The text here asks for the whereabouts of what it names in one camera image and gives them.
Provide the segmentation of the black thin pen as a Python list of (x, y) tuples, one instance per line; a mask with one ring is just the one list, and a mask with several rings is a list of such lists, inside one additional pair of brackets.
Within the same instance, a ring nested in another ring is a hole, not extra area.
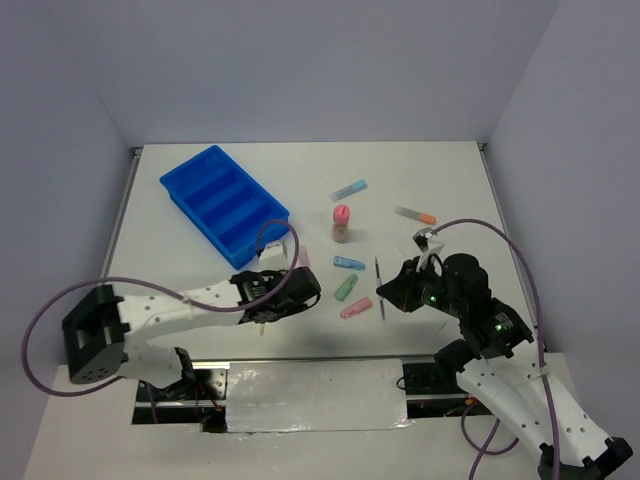
[[(374, 268), (375, 268), (376, 292), (377, 292), (377, 289), (382, 286), (380, 265), (379, 265), (379, 260), (378, 260), (377, 256), (374, 257)], [(386, 320), (386, 313), (385, 313), (384, 299), (380, 295), (378, 295), (378, 303), (379, 303), (379, 308), (380, 308), (381, 319), (382, 319), (382, 321), (385, 321)]]

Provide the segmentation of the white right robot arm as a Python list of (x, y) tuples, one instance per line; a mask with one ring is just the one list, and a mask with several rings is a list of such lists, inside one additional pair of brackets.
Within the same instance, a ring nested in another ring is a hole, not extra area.
[(604, 479), (632, 456), (538, 359), (533, 332), (493, 296), (474, 256), (415, 257), (376, 292), (403, 312), (428, 306), (457, 319), (462, 337), (435, 354), (436, 383), (483, 404), (537, 460), (540, 478)]

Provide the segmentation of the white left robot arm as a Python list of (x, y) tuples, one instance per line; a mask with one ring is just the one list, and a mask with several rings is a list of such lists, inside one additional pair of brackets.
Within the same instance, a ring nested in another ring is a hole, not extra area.
[(63, 319), (69, 379), (93, 385), (138, 380), (169, 400), (189, 396), (199, 380), (187, 350), (155, 339), (208, 327), (267, 324), (312, 308), (321, 287), (312, 271), (243, 271), (184, 293), (122, 296), (94, 287)]

